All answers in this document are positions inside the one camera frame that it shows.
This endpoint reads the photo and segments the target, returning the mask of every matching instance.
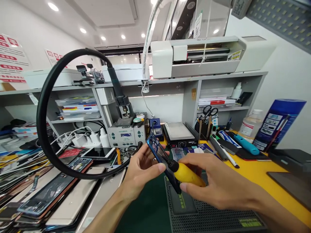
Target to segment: ceiling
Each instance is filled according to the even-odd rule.
[[[146,33],[153,6],[150,0],[15,1],[77,40],[98,49],[142,46],[144,38],[141,34]],[[59,11],[53,11],[48,6],[49,2],[55,4]],[[169,8],[167,4],[161,9],[152,40],[161,39]]]

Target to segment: fingernail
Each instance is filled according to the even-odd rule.
[[[181,183],[180,189],[186,193],[187,192],[187,183]]]
[[[162,173],[165,171],[166,166],[164,163],[158,163],[158,168],[159,168],[159,171]]]

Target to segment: broken phone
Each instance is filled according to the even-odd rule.
[[[160,163],[164,163],[166,166],[166,170],[164,171],[165,175],[167,176],[169,182],[172,184],[173,188],[175,189],[177,194],[181,194],[181,189],[179,187],[179,181],[175,178],[174,173],[168,168],[168,165],[163,159],[163,157],[167,158],[165,151],[163,150],[162,146],[160,145],[159,141],[155,137],[153,133],[147,139],[147,144],[152,151],[153,155],[155,156],[156,160]]]

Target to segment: hand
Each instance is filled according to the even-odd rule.
[[[181,183],[180,188],[193,198],[218,209],[256,210],[258,199],[269,195],[259,185],[249,181],[212,154],[188,153],[179,163],[206,170],[208,186]]]
[[[144,144],[137,153],[131,157],[121,188],[123,196],[129,201],[135,200],[143,190],[145,184],[165,171],[163,163],[153,160],[155,157],[147,144]]]

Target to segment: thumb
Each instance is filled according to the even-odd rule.
[[[206,189],[207,187],[199,187],[192,183],[181,183],[180,189],[184,191],[185,193],[188,193],[190,196],[192,196],[194,199],[197,199],[199,201],[205,201],[206,200]]]
[[[142,182],[147,183],[148,181],[158,177],[166,169],[165,164],[158,163],[152,165],[150,168],[146,169],[144,175],[142,176]]]

